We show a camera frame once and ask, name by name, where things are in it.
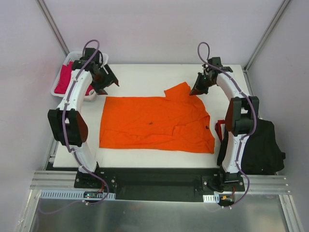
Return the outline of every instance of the black bag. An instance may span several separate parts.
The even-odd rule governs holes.
[[[217,165],[225,158],[228,132],[225,129],[224,139],[220,146]],[[256,130],[247,140],[241,161],[245,174],[273,175],[284,168],[285,153],[281,152],[275,137],[275,127],[270,121],[258,119]]]

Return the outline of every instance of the laundry basket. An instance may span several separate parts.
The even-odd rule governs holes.
[[[106,60],[108,58],[108,55],[105,54],[105,53],[102,53],[103,55],[103,60]],[[81,57],[83,56],[83,53],[82,52],[70,52],[68,54],[68,56],[66,57],[66,59],[64,60],[63,64],[64,65],[68,65],[71,61],[75,61],[77,59],[80,59]],[[57,96],[57,97],[64,97],[64,94],[58,94],[58,93],[55,93],[55,89],[57,87],[57,85],[59,84],[59,80],[60,80],[60,72],[61,72],[61,69],[60,71],[58,72],[58,75],[56,77],[56,80],[54,81],[54,84],[53,84],[53,87],[51,89],[51,94],[54,95],[54,96]],[[85,96],[84,97],[84,100],[87,100],[87,101],[92,101],[94,99],[94,97],[96,96],[96,93],[95,91],[91,91],[90,92],[90,95],[88,96]]]

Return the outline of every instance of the metal floor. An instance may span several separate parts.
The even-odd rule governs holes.
[[[42,199],[50,212],[72,200]],[[278,195],[248,195],[230,209],[216,203],[105,201],[76,203],[52,214],[36,212],[33,232],[284,232],[289,231]]]

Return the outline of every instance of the white table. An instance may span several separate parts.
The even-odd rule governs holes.
[[[117,64],[110,65],[119,80],[120,87],[112,85],[106,88],[109,96],[114,97],[164,97],[164,90],[182,82],[192,88],[201,65],[195,64]],[[249,93],[240,65],[230,65],[235,80],[245,93]],[[218,86],[209,88],[207,95],[200,95],[206,111],[211,116],[211,132],[215,137],[215,153],[200,154],[182,151],[162,151],[149,149],[107,149],[99,148],[100,121],[106,96],[97,96],[94,101],[84,101],[82,117],[89,136],[90,151],[96,154],[100,167],[131,168],[215,168],[220,149],[220,141],[214,129],[215,123],[224,119],[229,105],[227,97]],[[77,167],[72,154],[65,146],[58,145],[54,167]]]

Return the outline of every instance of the white backdrop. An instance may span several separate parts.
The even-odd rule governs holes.
[[[245,65],[282,0],[45,0],[70,51],[101,41],[111,63],[200,63],[207,41]]]
[[[275,124],[285,168],[305,231],[309,231],[309,1],[292,1],[249,70],[260,113]]]
[[[64,54],[34,0],[0,1],[0,231],[12,232],[34,170],[46,158]]]

